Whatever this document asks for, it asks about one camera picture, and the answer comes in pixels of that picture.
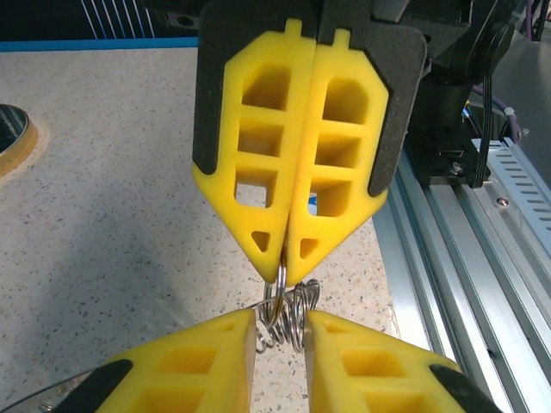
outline metal spring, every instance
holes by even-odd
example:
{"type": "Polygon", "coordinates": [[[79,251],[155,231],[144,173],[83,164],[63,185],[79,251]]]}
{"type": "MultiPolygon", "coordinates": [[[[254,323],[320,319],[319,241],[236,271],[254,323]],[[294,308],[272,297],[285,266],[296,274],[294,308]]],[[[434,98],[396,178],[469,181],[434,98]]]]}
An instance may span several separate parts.
{"type": "Polygon", "coordinates": [[[319,282],[300,282],[292,290],[285,291],[286,280],[286,262],[282,256],[275,282],[275,295],[272,296],[272,285],[266,283],[264,300],[251,306],[257,310],[258,315],[259,354],[264,353],[267,348],[285,342],[291,343],[297,353],[302,353],[304,349],[305,316],[307,311],[314,310],[318,304],[319,282]]]}

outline triangular hole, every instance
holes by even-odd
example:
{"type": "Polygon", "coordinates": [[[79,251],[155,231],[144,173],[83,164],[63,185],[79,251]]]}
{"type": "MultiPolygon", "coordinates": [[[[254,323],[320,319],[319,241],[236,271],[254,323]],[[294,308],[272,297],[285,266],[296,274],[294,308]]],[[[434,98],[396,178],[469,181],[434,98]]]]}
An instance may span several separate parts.
{"type": "Polygon", "coordinates": [[[300,240],[300,258],[303,260],[308,258],[310,254],[318,247],[319,240],[304,238],[300,240]]]}
{"type": "Polygon", "coordinates": [[[257,244],[257,247],[262,252],[266,252],[268,250],[268,243],[269,243],[269,233],[268,232],[261,232],[261,231],[254,231],[252,232],[252,239],[257,244]]]}

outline speckled countertop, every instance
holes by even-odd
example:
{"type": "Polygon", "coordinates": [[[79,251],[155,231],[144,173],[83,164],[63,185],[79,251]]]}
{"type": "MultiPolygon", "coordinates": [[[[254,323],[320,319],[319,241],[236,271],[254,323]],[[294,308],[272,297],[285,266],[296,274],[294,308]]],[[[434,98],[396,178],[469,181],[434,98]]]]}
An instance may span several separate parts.
{"type": "MultiPolygon", "coordinates": [[[[261,298],[191,179],[195,55],[0,54],[0,101],[40,134],[0,179],[0,408],[261,298]]],[[[393,329],[371,222],[312,276],[319,309],[393,329]]],[[[251,411],[307,411],[304,361],[289,346],[257,357],[251,411]]]]}

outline blue strip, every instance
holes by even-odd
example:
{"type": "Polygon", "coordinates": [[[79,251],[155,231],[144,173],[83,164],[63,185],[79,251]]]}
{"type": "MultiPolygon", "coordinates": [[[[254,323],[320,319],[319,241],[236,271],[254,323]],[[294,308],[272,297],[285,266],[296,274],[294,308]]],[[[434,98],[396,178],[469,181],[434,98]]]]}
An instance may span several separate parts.
{"type": "Polygon", "coordinates": [[[196,37],[156,39],[0,41],[0,52],[42,52],[58,50],[165,49],[197,47],[196,37]]]}

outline granite surface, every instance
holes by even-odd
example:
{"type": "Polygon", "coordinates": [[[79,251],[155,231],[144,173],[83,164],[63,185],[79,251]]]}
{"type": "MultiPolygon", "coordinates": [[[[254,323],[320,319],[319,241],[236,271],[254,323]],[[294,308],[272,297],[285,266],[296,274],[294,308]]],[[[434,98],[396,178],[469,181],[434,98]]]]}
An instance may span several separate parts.
{"type": "MultiPolygon", "coordinates": [[[[0,55],[39,144],[0,179],[0,408],[121,350],[258,301],[190,175],[193,49],[0,55]]],[[[319,309],[396,333],[366,223],[316,268],[319,309]]],[[[257,357],[252,412],[307,411],[303,357],[257,357]]]]}

